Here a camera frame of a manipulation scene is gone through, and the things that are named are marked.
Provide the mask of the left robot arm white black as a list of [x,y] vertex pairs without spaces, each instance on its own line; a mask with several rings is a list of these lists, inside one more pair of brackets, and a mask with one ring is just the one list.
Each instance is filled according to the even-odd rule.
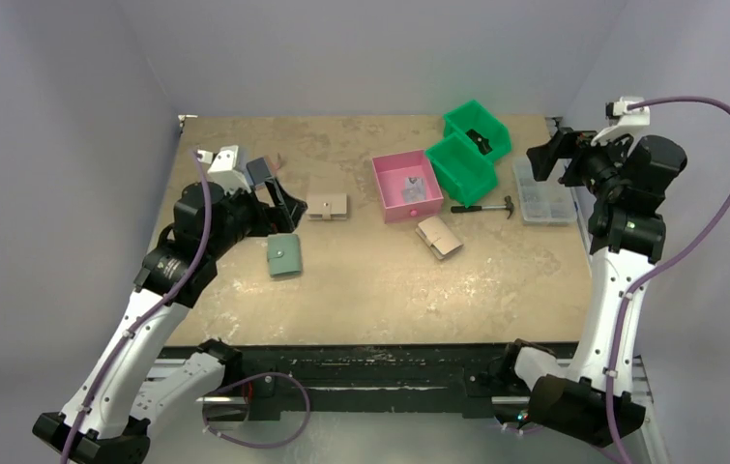
[[33,432],[64,463],[141,463],[161,426],[179,406],[207,394],[237,392],[245,401],[270,393],[276,371],[251,373],[242,353],[210,339],[183,366],[145,389],[168,338],[218,273],[218,262],[248,237],[293,232],[307,203],[275,176],[248,175],[232,188],[215,160],[197,166],[172,222],[144,257],[129,303],[95,367],[58,412],[41,414]]

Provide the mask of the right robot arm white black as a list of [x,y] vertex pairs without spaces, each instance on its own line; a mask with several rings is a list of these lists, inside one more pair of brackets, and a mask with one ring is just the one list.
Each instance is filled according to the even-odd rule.
[[632,398],[632,354],[648,274],[660,261],[666,224],[657,209],[687,165],[685,150],[656,135],[624,134],[598,145],[592,130],[560,128],[528,149],[534,178],[584,187],[596,199],[588,220],[593,238],[593,290],[581,340],[569,365],[522,339],[497,368],[507,392],[530,391],[520,421],[605,448],[641,427],[646,409]]

